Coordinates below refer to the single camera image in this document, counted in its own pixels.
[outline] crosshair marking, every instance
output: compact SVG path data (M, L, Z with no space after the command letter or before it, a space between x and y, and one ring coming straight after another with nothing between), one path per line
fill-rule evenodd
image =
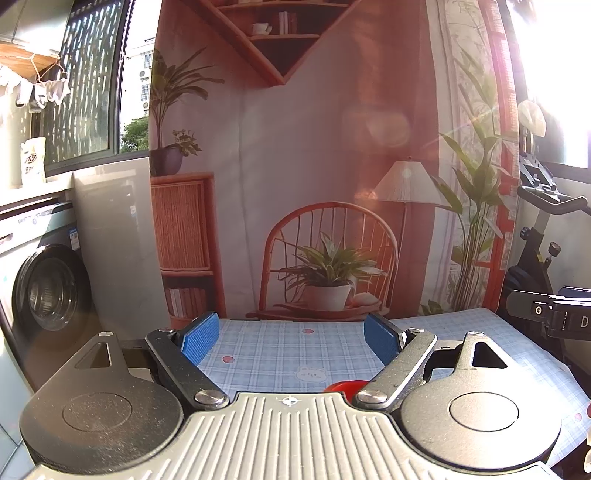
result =
M300 400L298 400L295 397L286 397L283 400L281 400L281 403L283 403L284 405L287 405L288 407L293 407L299 401Z

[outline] corner shelf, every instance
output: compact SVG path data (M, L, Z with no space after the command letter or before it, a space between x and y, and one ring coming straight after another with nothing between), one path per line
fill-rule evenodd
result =
M245 4L233 4L233 5L222 5L218 7L220 12L231 12L231 11L240 11L240 10L247 10L253 8L285 8L285 9L293 9L294 7L297 8L307 8L307 7L323 7L323 8L341 8L345 9L349 7L349 4L332 4L329 2L307 2L304 0L275 0L270 2L248 2Z
M248 37L250 41L272 41L272 40L316 40L320 38L317 34L289 34L289 35L255 35Z
M319 0L186 0L269 84L285 85L316 42L361 0L350 4ZM279 32L279 12L297 16L298 33ZM269 23L270 35L250 35L253 23Z

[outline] building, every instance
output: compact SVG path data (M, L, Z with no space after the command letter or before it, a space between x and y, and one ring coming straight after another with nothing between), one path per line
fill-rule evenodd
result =
M121 84L121 131L150 111L150 80L155 37L128 46Z

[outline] wooden cabinet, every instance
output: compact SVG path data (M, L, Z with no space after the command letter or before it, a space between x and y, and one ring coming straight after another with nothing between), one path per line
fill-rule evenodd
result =
M226 316L213 173L151 179L152 213L168 312L180 328L206 310Z

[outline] white cup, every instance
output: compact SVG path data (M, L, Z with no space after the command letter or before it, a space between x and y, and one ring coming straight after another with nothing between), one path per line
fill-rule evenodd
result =
M273 29L268 23L253 23L252 35L268 35Z

